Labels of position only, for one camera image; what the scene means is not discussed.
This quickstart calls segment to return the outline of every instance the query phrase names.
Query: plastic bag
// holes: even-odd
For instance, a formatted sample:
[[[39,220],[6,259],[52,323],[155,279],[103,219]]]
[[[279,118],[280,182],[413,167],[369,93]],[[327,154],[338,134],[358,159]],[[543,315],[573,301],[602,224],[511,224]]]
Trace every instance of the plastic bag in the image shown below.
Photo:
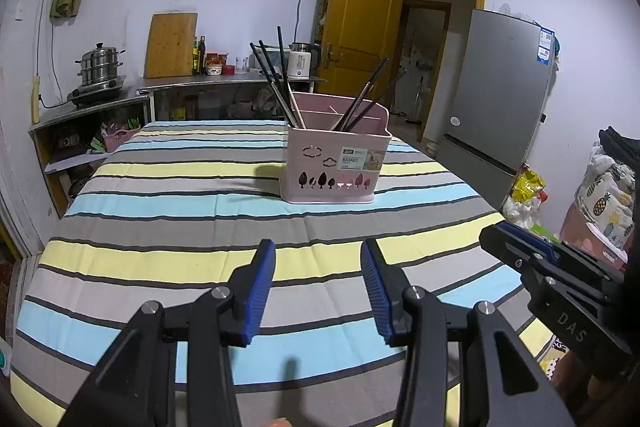
[[[524,203],[518,203],[509,196],[502,206],[502,215],[510,223],[518,225],[522,229],[530,230],[537,222],[540,203],[542,203],[542,200],[538,197],[530,198]]]
[[[524,203],[533,197],[536,197],[540,191],[545,188],[546,183],[542,178],[527,167],[511,189],[511,197],[518,203]]]

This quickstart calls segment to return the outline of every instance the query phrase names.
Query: small cup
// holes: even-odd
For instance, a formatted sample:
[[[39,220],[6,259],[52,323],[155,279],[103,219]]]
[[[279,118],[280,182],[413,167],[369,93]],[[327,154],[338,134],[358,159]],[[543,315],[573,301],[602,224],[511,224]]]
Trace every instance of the small cup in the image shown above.
[[[236,73],[248,73],[249,57],[236,57]]]

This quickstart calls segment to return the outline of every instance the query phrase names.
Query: cutting board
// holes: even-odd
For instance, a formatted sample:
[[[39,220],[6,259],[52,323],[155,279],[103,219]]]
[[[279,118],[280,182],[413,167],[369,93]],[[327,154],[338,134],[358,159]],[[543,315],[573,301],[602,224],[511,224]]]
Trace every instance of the cutting board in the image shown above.
[[[197,13],[157,13],[146,44],[145,76],[187,76],[193,67]]]

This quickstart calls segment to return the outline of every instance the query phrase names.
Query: pineapple pattern fabric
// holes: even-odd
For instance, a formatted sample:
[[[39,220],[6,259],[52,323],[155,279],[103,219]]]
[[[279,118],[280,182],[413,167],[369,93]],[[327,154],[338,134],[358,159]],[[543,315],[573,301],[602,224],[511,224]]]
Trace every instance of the pineapple pattern fabric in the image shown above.
[[[575,203],[587,221],[591,221],[616,248],[623,249],[634,230],[632,221],[635,180],[625,174],[625,166],[609,164],[604,171],[592,157]]]
[[[598,201],[596,201],[596,204],[593,205],[593,213],[596,216],[599,216],[600,214],[602,214],[604,212],[604,209],[607,208],[607,201],[609,201],[610,197],[611,197],[611,194],[609,194],[608,192],[605,192],[604,196],[601,197]]]

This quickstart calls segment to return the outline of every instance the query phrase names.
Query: blue gripper pad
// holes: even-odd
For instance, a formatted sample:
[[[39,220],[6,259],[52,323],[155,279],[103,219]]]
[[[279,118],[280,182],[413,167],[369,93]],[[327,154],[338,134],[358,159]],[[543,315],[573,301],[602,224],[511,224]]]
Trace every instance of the blue gripper pad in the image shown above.
[[[245,315],[242,337],[247,344],[251,343],[251,339],[258,333],[262,313],[267,304],[273,272],[276,267],[276,246],[273,241],[269,239],[260,241],[255,257],[261,257],[262,259],[257,267],[254,283],[244,305]]]
[[[558,256],[556,255],[551,243],[546,242],[544,239],[540,239],[537,235],[533,235],[532,233],[529,233],[508,221],[502,221],[498,223],[496,227],[504,230],[505,232],[513,233],[513,235],[527,243],[530,247],[536,248],[551,264],[558,265]]]
[[[372,247],[367,244],[368,241],[364,241],[360,247],[360,267],[367,287],[367,294],[369,295],[369,302],[373,311],[373,318],[376,321],[378,334],[384,337],[385,342],[389,344],[394,334],[391,319],[391,302],[386,295],[382,278],[370,251]]]

